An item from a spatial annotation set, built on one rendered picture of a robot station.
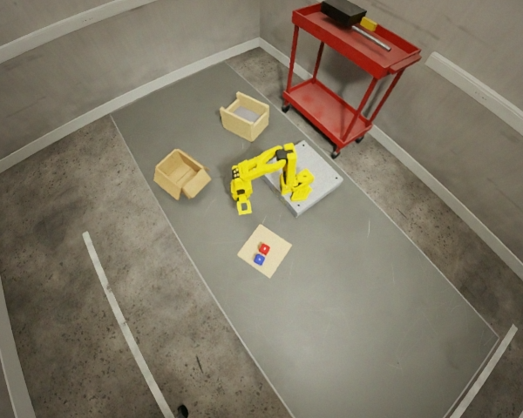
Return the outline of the blue die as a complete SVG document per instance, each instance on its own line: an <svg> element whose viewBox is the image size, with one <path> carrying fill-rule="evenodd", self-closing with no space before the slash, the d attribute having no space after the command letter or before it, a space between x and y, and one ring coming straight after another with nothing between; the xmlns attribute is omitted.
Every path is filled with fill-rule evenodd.
<svg viewBox="0 0 523 418"><path fill-rule="evenodd" d="M261 256L260 254L257 254L255 257L254 263L259 266L262 266L262 263L264 262L264 260L265 260L265 257Z"/></svg>

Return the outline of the red die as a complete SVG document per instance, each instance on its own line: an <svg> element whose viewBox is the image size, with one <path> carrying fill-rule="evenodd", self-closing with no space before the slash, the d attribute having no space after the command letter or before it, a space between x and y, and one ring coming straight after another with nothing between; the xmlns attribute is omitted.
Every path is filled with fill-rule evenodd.
<svg viewBox="0 0 523 418"><path fill-rule="evenodd" d="M270 250L270 246L267 246L266 244L262 244L261 248L259 249L259 253L262 253L263 255L267 256L268 251Z"/></svg>

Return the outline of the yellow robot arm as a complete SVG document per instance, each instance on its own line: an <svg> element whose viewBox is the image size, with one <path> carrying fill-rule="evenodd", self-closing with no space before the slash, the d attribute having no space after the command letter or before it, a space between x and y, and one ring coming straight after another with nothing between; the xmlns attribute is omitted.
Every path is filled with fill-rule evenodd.
<svg viewBox="0 0 523 418"><path fill-rule="evenodd" d="M266 164L272 157L276 157L274 164ZM263 174L271 173L282 169L280 174L280 190L281 194L285 195L289 192L294 192L291 201L303 201L312 192L309 184L313 177L306 169L295 175L297 155L294 145L286 144L284 149L281 146L276 146L270 150L263 152L260 156L252 158L249 161L245 160L238 165L232 167L233 184L236 195L246 194L245 182L258 178ZM266 164L266 165L264 165ZM239 166L239 167L238 167ZM256 167L256 168L255 168ZM255 168L253 170L253 168ZM251 171L252 170L252 171ZM298 183L299 182L299 183ZM306 195L306 196L305 196Z"/></svg>

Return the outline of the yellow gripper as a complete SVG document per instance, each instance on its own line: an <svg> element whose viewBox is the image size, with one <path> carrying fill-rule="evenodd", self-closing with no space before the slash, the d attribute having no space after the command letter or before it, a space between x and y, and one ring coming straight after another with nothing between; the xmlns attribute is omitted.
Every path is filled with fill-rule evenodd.
<svg viewBox="0 0 523 418"><path fill-rule="evenodd" d="M250 202L249 202L249 200L247 200L249 198L250 194L253 192L252 186L251 186L251 180L249 182L245 182L245 187L246 187L246 194L237 196L236 192L234 190L233 181L231 182L231 191L232 191L234 200L238 200L237 198L240 199L240 201L237 202L239 215L251 213Z"/></svg>

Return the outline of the beige flat mat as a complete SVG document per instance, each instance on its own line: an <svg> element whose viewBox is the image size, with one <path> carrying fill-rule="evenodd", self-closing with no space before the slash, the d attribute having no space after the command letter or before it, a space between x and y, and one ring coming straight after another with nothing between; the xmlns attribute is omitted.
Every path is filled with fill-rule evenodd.
<svg viewBox="0 0 523 418"><path fill-rule="evenodd" d="M270 246L267 256L259 253L263 243ZM271 278L290 247L291 245L287 241L260 224L237 255ZM262 266L254 263L257 254L265 257Z"/></svg>

